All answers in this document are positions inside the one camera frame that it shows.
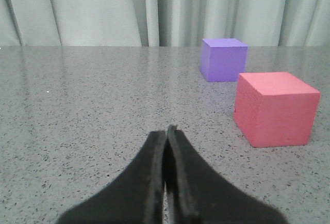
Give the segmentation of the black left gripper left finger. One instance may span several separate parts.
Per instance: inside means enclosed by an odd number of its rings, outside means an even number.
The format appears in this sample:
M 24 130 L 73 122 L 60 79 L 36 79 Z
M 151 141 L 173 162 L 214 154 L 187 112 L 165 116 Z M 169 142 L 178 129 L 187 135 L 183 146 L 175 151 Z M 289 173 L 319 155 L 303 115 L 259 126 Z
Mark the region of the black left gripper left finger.
M 96 195 L 63 213 L 58 223 L 162 223 L 164 131 L 150 132 L 126 169 Z

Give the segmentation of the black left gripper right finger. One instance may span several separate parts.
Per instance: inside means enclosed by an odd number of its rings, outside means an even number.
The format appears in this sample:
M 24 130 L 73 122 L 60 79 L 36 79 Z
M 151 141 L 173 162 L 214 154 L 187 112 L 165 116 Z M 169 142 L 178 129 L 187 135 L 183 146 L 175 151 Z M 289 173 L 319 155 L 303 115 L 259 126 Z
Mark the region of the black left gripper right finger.
M 172 223 L 287 223 L 219 175 L 174 125 L 167 132 L 167 198 Z

